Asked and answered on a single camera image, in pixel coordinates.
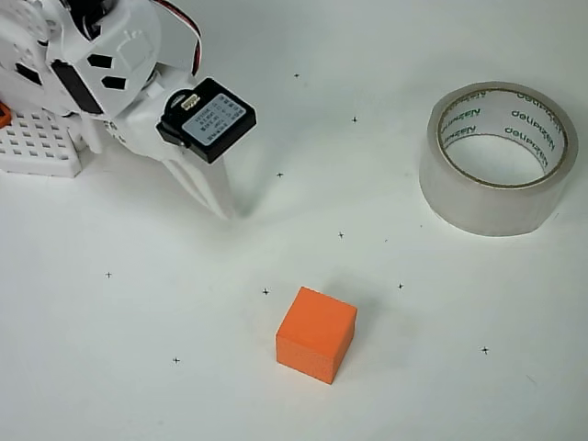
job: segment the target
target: white surface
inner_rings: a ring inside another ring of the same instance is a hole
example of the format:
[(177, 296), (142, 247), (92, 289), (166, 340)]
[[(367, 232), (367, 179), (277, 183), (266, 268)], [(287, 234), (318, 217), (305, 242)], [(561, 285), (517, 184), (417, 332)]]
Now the white surface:
[[(585, 440), (588, 4), (188, 3), (203, 75), (259, 112), (226, 155), (244, 219), (124, 149), (0, 175), (0, 439)], [(485, 80), (580, 135), (556, 214), (514, 239), (418, 185), (432, 106)], [(302, 285), (359, 308), (332, 386), (274, 361)]]
[(12, 112), (0, 130), (0, 170), (75, 177), (82, 170), (67, 130), (46, 112)]

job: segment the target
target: robotic arm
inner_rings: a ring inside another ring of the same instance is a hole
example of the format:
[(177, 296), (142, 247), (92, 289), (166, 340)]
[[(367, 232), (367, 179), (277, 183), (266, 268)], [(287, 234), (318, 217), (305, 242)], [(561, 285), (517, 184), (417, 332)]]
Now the robotic arm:
[[(162, 52), (161, 12), (189, 27), (193, 52)], [(197, 201), (230, 218), (221, 156), (255, 125), (255, 112), (212, 79), (196, 83), (200, 53), (198, 26), (166, 0), (0, 0), (0, 101), (18, 115), (13, 125), (45, 119), (94, 153), (122, 144), (162, 162)], [(20, 128), (5, 130), (26, 136)], [(42, 132), (33, 138), (47, 144)], [(3, 145), (0, 137), (0, 165), (18, 165), (5, 169), (41, 173), (37, 153)]]

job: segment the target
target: orange cube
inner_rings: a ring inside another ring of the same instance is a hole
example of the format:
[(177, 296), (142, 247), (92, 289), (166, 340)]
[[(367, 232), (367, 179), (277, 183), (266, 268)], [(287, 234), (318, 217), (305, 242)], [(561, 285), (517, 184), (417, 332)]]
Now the orange cube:
[(301, 288), (276, 334), (278, 363), (333, 383), (356, 329), (357, 308)]

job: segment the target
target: tape roll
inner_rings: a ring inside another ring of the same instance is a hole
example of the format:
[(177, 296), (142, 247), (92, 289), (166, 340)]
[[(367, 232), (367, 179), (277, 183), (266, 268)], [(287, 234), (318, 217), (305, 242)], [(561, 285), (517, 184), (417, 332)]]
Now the tape roll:
[[(455, 141), (493, 135), (528, 149), (543, 176), (500, 185), (461, 170), (447, 154)], [(424, 198), (461, 230), (513, 236), (537, 229), (553, 212), (578, 155), (578, 135), (568, 115), (547, 96), (522, 85), (468, 85), (434, 107), (420, 171)]]

